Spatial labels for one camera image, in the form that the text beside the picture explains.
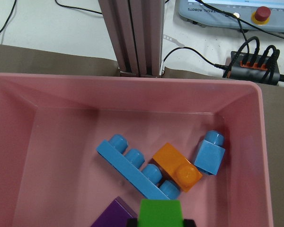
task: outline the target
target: building block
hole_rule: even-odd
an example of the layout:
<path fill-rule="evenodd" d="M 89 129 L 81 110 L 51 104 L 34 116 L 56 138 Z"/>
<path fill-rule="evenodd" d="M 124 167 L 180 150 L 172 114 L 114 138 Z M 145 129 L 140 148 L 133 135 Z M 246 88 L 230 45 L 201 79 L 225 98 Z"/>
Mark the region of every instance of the building block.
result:
<path fill-rule="evenodd" d="M 202 178 L 202 173 L 169 143 L 159 149 L 152 160 L 185 192 Z"/>
<path fill-rule="evenodd" d="M 127 221 L 126 227 L 196 227 L 182 216 L 179 200 L 142 200 L 138 219 Z"/>
<path fill-rule="evenodd" d="M 148 164 L 140 171 L 139 168 L 145 161 L 143 154 L 137 149 L 131 149 L 124 156 L 127 147 L 127 140 L 116 134 L 109 141 L 104 140 L 97 147 L 97 152 L 147 199 L 170 200 L 180 195 L 180 190 L 172 181 L 166 180 L 157 187 L 162 179 L 159 168 Z"/>
<path fill-rule="evenodd" d="M 91 227 L 124 227 L 137 214 L 120 198 L 115 198 Z"/>
<path fill-rule="evenodd" d="M 224 137 L 217 131 L 208 131 L 197 151 L 194 165 L 203 173 L 217 175 L 225 149 Z"/>

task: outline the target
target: white table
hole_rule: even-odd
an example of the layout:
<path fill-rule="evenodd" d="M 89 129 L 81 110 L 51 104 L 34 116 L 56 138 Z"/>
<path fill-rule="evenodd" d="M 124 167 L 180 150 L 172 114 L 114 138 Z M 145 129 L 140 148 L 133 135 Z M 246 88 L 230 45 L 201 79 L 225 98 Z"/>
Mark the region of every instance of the white table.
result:
<path fill-rule="evenodd" d="M 97 0 L 58 0 L 61 4 L 100 11 Z M 0 29 L 9 15 L 14 0 L 0 0 Z M 176 0 L 165 6 L 164 34 L 181 44 L 198 50 L 213 63 L 225 64 L 231 51 L 243 44 L 240 32 L 226 28 L 200 27 L 182 20 Z M 279 70 L 284 74 L 284 40 L 259 31 L 248 31 L 246 36 L 258 36 L 262 53 L 273 44 L 280 49 Z M 26 47 L 51 52 L 116 60 L 108 32 L 101 15 L 62 8 L 54 0 L 18 0 L 15 12 L 0 34 L 0 44 Z M 163 39 L 162 57 L 177 45 Z M 254 43 L 250 45 L 253 52 Z M 165 66 L 210 76 L 222 76 L 217 69 L 189 50 L 178 50 L 166 60 Z"/>

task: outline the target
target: blue block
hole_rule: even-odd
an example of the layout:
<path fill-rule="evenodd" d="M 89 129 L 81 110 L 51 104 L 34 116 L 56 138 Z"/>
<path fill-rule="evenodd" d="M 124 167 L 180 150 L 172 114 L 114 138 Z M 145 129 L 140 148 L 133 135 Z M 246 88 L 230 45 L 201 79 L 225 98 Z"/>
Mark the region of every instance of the blue block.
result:
<path fill-rule="evenodd" d="M 202 141 L 194 165 L 203 173 L 217 175 L 225 149 L 221 146 L 224 137 L 217 131 L 209 131 Z"/>
<path fill-rule="evenodd" d="M 115 135 L 110 141 L 104 140 L 97 152 L 121 173 L 143 196 L 151 200 L 176 199 L 180 190 L 171 182 L 165 181 L 162 189 L 156 184 L 161 180 L 162 174 L 154 164 L 148 164 L 142 172 L 139 170 L 144 157 L 137 149 L 131 149 L 124 156 L 127 141 L 121 135 Z"/>

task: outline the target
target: green block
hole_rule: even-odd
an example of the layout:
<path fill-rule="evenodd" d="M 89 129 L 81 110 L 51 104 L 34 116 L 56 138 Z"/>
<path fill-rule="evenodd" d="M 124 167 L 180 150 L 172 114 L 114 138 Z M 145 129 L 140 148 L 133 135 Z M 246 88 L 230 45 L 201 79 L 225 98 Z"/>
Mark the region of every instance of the green block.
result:
<path fill-rule="evenodd" d="M 138 227 L 184 227 L 179 200 L 142 200 Z"/>

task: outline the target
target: pink plastic container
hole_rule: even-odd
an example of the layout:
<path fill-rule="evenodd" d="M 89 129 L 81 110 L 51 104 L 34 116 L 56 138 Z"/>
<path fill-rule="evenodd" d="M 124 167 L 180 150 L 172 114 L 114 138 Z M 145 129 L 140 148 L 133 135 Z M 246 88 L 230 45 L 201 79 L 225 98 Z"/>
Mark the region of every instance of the pink plastic container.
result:
<path fill-rule="evenodd" d="M 88 227 L 117 196 L 139 213 L 142 196 L 96 146 L 120 133 L 146 163 L 166 142 L 190 159 L 208 130 L 224 134 L 224 160 L 181 193 L 184 218 L 272 227 L 255 84 L 0 74 L 0 227 Z"/>

